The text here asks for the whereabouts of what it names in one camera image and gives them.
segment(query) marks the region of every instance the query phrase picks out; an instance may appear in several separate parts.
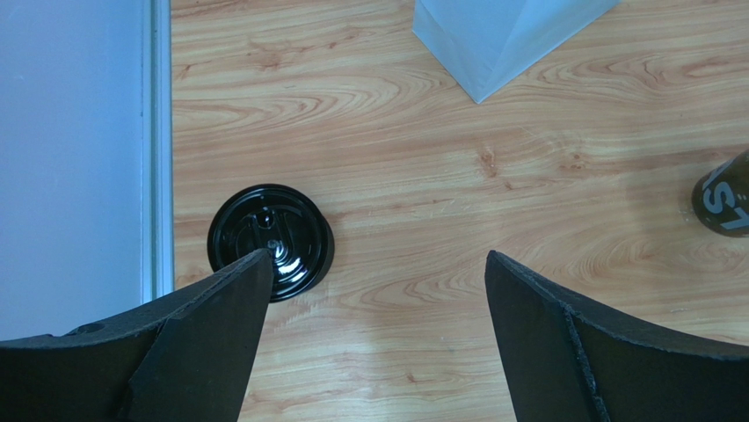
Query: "wood grain surface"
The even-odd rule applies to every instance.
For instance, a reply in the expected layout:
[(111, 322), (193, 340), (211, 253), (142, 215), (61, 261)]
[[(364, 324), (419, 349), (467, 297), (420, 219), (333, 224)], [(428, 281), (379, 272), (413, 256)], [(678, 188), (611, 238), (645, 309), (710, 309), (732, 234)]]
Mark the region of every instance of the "wood grain surface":
[(172, 0), (178, 286), (260, 183), (333, 267), (270, 306), (241, 420), (513, 420), (489, 250), (636, 317), (749, 345), (749, 239), (687, 198), (749, 146), (749, 3), (625, 1), (481, 105), (410, 0)]

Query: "tabletop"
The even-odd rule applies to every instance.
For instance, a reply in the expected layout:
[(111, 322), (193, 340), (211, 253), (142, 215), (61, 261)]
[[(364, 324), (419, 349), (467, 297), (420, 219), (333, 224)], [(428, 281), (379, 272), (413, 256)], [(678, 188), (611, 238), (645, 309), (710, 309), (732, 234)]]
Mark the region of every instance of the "tabletop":
[(749, 3), (625, 0), (481, 105), (412, 0), (172, 0), (178, 287), (232, 194), (307, 194), (327, 277), (269, 307), (240, 420), (513, 420), (490, 250), (635, 317), (749, 345), (747, 239), (694, 217), (749, 144)]

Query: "black plastic lid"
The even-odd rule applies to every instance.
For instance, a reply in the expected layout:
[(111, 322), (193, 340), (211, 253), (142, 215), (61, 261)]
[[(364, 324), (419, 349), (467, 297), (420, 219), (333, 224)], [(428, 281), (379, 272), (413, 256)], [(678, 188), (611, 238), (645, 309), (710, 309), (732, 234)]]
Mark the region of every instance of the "black plastic lid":
[(219, 209), (208, 231), (214, 271), (260, 248), (273, 253), (271, 302), (313, 288), (331, 268), (331, 226), (315, 204), (282, 185), (248, 187)]

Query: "bottle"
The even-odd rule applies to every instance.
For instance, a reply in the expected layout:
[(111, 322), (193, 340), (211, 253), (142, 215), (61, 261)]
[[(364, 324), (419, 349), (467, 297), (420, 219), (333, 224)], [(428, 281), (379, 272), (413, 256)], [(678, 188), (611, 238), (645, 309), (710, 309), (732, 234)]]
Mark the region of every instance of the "bottle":
[(700, 222), (724, 236), (749, 236), (749, 149), (706, 174), (692, 191)]

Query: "brown bottle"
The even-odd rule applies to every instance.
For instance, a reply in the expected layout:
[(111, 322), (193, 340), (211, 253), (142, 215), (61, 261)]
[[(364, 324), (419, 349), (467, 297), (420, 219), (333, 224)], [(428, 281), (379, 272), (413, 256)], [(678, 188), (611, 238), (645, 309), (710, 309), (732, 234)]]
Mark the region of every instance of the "brown bottle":
[(749, 149), (697, 182), (692, 207), (702, 224), (716, 233), (749, 236)]

